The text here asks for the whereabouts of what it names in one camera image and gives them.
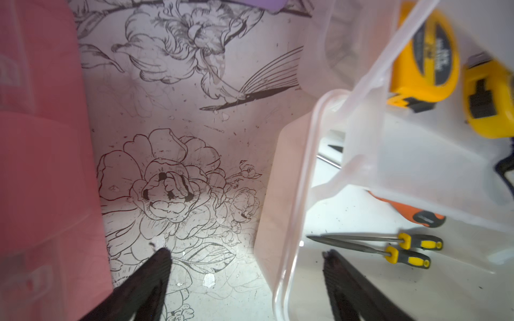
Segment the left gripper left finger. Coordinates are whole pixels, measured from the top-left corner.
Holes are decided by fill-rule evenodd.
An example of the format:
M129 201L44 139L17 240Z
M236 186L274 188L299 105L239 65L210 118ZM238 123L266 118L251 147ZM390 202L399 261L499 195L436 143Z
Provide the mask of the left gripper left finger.
M168 249L156 251L82 320L159 320L172 264Z

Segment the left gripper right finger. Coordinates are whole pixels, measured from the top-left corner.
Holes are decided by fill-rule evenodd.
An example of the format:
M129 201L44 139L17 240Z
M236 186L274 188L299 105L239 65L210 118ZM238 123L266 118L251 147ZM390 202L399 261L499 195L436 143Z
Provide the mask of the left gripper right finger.
M323 252L323 276L335 320L412 320L336 250Z

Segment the pink toolbox clear lid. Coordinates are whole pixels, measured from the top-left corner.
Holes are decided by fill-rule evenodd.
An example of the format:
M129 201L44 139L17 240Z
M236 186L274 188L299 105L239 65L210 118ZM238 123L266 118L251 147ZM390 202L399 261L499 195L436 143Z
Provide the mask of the pink toolbox clear lid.
M112 292L74 17L1 2L1 319L79 320Z

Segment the white toolbox clear lid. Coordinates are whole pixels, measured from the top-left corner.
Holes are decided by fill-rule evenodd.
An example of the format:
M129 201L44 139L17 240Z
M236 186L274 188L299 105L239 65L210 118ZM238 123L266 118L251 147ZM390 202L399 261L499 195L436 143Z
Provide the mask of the white toolbox clear lid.
M460 72L487 53L513 70L512 1L317 1L299 64L311 112L281 132L254 251L273 291L277 320L331 320L323 281L330 233L444 239L432 267L393 265L341 250L416 320L513 319L513 195L494 167L508 138L486 139L467 122L463 77L435 109L387 104L392 64L435 10L450 22ZM412 223L376 197L444 215Z

